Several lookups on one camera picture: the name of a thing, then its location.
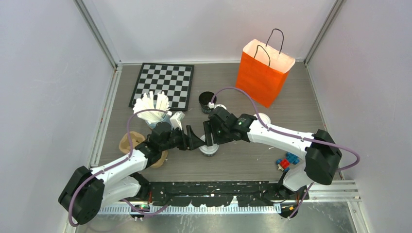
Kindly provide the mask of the white cup lid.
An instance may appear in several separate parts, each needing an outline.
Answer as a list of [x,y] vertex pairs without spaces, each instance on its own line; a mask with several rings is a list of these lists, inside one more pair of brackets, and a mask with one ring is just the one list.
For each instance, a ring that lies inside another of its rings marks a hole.
[[261,125],[268,125],[271,124],[271,119],[264,113],[258,113],[258,114],[254,114],[254,116],[257,118],[257,121],[261,124]]

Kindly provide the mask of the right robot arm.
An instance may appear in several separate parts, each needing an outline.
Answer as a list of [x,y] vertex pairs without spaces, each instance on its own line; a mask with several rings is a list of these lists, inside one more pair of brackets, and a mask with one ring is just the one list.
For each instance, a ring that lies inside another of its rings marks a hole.
[[209,113],[208,121],[216,144],[232,141],[260,143],[296,155],[300,163],[286,171],[277,185],[278,195],[290,199],[312,182],[330,185],[342,158],[330,134],[324,130],[304,133],[266,124],[249,114],[236,117],[223,107]]

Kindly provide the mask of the orange paper bag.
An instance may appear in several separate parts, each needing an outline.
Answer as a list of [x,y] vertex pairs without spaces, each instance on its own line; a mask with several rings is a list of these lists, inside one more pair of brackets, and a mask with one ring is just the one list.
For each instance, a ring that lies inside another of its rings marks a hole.
[[284,82],[296,60],[282,52],[284,33],[274,28],[271,31],[281,33],[282,40],[279,49],[253,39],[242,49],[236,88],[246,92],[254,101],[270,107],[278,97]]

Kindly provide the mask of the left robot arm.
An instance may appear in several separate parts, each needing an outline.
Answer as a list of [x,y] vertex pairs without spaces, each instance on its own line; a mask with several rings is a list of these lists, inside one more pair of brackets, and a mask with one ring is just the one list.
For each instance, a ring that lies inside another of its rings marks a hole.
[[118,200],[131,197],[145,200],[151,184],[139,171],[158,162],[164,151],[195,150],[212,144],[210,133],[205,133],[202,140],[190,125],[186,129],[172,129],[167,122],[158,123],[146,140],[132,147],[129,154],[94,169],[77,168],[58,198],[69,214],[70,224],[86,224],[102,207]]

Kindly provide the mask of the black paper cup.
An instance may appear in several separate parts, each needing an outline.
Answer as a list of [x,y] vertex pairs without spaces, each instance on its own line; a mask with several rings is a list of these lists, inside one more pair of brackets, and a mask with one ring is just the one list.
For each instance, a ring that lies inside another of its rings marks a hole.
[[216,151],[203,151],[202,154],[206,157],[212,157],[216,154]]
[[214,93],[213,93],[213,92],[210,92],[210,91],[203,92],[203,93],[201,93],[201,94],[199,95],[198,101],[199,101],[199,104],[200,104],[200,106],[201,106],[201,111],[202,111],[204,114],[210,114],[210,113],[211,113],[212,108],[210,108],[210,107],[208,106],[208,104],[209,104],[210,102],[212,102],[213,104],[215,104],[216,101],[217,101],[217,98],[212,99],[213,96],[214,96]]

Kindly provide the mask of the white sip lid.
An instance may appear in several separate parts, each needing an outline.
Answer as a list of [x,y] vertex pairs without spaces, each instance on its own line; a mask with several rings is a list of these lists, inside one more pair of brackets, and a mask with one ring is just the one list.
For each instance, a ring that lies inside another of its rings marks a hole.
[[203,151],[218,151],[219,145],[218,144],[213,144],[212,146],[207,146],[203,145],[199,147],[200,152],[202,153]]

